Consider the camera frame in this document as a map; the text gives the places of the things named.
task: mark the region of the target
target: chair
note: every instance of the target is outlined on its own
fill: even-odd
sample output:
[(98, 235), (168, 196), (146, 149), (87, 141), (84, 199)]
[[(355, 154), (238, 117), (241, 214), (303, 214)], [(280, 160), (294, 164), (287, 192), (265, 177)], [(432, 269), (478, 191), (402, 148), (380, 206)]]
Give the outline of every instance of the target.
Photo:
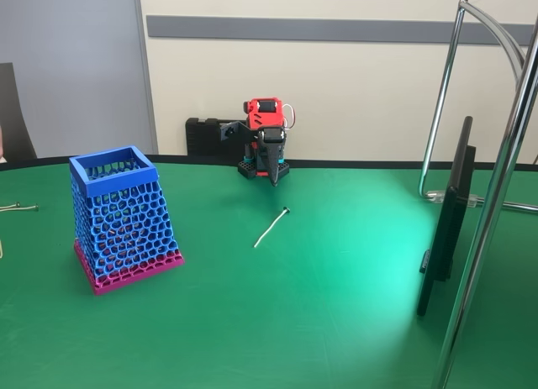
[(0, 63), (0, 127), (8, 162), (37, 158), (18, 101), (13, 63)]

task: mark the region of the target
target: wire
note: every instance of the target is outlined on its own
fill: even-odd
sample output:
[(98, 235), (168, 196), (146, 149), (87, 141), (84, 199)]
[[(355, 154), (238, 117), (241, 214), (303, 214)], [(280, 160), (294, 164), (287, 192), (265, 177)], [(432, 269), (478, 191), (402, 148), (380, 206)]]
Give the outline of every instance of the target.
[(12, 204), (11, 206), (0, 207), (0, 210), (5, 210), (8, 208), (15, 208), (15, 207), (20, 207), (20, 202), (16, 202), (15, 204)]
[(290, 127), (288, 127), (288, 126), (287, 126), (287, 118), (286, 118), (286, 116), (284, 116), (284, 128), (285, 128), (286, 130), (290, 130), (290, 129), (292, 129), (293, 126), (295, 125), (295, 109), (294, 109), (293, 106), (290, 105), (289, 103), (284, 103), (284, 104), (282, 105), (282, 109), (284, 109), (286, 106), (288, 106), (290, 109), (292, 109), (292, 120), (293, 120), (293, 123), (292, 123), (292, 125), (291, 125)]
[(10, 207), (10, 208), (2, 208), (0, 209), (0, 213), (3, 213), (5, 211), (26, 211), (26, 210), (39, 210), (40, 207), (36, 204), (31, 207)]
[(254, 244), (254, 247), (256, 247), (260, 242), (261, 240), (269, 233), (269, 231), (272, 229), (272, 227), (275, 226), (275, 224), (278, 222), (278, 220), (280, 218), (282, 218), (284, 215), (286, 215), (287, 213), (289, 213), (289, 208), (285, 207), (284, 208), (284, 211), (282, 211), (280, 213), (280, 215), (278, 217), (275, 218), (275, 220), (272, 222), (271, 226), (266, 230), (266, 232), (264, 232), (260, 238), (258, 238), (258, 240), (256, 241), (256, 243)]

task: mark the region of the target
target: gray door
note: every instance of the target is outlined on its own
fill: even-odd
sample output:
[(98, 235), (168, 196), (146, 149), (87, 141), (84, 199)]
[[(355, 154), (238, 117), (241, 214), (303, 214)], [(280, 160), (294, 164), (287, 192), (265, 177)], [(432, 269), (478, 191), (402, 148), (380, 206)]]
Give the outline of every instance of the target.
[(156, 152), (137, 7), (135, 0), (0, 0), (0, 62), (13, 62), (38, 157), (122, 145)]

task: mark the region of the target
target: blue mesh container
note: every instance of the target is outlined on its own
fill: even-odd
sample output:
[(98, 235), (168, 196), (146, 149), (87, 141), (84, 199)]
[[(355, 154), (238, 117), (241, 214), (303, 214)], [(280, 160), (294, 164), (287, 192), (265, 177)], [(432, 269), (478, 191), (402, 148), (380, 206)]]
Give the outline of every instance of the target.
[(76, 248), (98, 288), (181, 257), (157, 169), (136, 147), (70, 158), (70, 169)]

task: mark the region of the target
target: wall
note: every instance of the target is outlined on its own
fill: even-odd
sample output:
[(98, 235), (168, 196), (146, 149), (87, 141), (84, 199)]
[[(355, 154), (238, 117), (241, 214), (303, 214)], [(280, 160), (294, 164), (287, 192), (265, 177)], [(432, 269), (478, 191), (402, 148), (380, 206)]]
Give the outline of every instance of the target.
[(38, 156), (156, 150), (135, 0), (0, 0), (0, 62)]
[[(536, 0), (470, 0), (499, 22), (533, 24)], [(452, 21), (457, 0), (141, 0), (142, 12), (270, 18)], [(147, 38), (162, 154), (185, 154), (189, 117), (243, 118), (242, 102), (278, 96), (298, 112), (287, 157), (422, 160), (447, 45)], [(451, 160), (466, 115), (477, 160), (493, 161), (514, 78), (500, 47), (458, 48), (435, 160)], [(538, 152), (537, 115), (520, 162)]]

